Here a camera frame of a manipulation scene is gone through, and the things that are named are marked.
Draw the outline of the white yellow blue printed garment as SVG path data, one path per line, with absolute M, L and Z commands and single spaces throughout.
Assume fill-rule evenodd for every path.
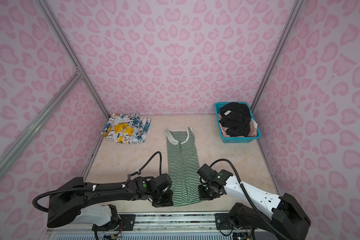
M 151 118 L 138 114 L 112 114 L 101 135 L 116 143 L 140 144 L 145 142 L 150 124 Z

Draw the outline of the green white striped garment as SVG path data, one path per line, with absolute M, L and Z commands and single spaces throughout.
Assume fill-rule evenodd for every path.
M 172 180 L 173 206 L 200 202 L 200 169 L 193 127 L 185 131 L 165 130 L 167 138 L 168 171 Z

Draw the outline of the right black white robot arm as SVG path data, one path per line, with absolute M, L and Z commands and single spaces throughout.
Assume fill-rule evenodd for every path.
M 202 201 L 211 201 L 223 195 L 240 200 L 228 213 L 231 225 L 265 230 L 279 240 L 304 240 L 311 220 L 294 196 L 279 196 L 262 191 L 240 181 L 226 170 L 216 172 L 204 165 L 198 170 L 201 178 L 199 194 Z

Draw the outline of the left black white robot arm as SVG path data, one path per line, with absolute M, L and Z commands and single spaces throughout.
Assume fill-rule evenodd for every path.
M 111 231 L 123 225 L 112 202 L 150 200 L 155 208 L 171 207 L 174 204 L 171 186 L 168 174 L 108 184 L 86 183 L 82 177 L 77 177 L 57 190 L 36 196 L 32 205 L 48 214 L 49 229 L 70 223 L 88 223 L 93 231 Z

